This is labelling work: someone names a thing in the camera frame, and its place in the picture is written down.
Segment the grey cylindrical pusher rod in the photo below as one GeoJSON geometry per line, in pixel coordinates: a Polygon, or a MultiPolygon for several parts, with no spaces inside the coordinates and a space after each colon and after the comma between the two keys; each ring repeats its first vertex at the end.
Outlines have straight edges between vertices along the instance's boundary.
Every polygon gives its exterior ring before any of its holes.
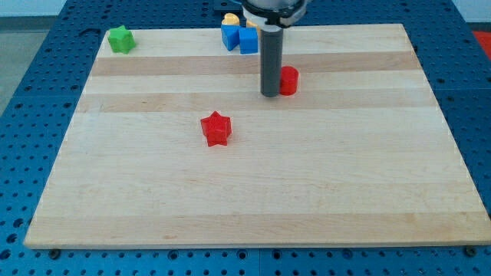
{"type": "Polygon", "coordinates": [[[279,95],[282,69],[283,29],[261,31],[260,88],[265,97],[279,95]]]}

